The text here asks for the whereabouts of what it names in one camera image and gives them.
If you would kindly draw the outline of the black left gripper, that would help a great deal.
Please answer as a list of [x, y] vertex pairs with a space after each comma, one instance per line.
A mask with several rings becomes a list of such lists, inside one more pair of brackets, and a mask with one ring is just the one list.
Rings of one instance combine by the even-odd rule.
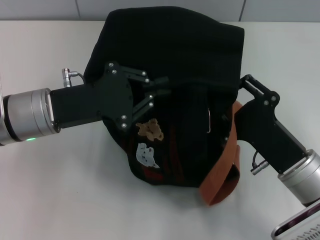
[[155, 106], [156, 99], [166, 98], [172, 92], [131, 89], [131, 82], [144, 88], [166, 88], [169, 78], [151, 78], [146, 70], [108, 62], [97, 81], [50, 92], [54, 122], [64, 129], [111, 120], [116, 128], [128, 129]]

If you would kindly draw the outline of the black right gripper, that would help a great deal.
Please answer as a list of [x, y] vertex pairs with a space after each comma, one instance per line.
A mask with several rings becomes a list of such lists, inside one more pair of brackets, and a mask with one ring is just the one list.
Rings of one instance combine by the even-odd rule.
[[[268, 89], [251, 74], [240, 79], [239, 89], [245, 89], [255, 98], [236, 113], [234, 122], [237, 138], [251, 144], [279, 174], [307, 156], [306, 148], [276, 118], [275, 107], [280, 96]], [[220, 142], [227, 144], [231, 120], [226, 114], [220, 118]]]

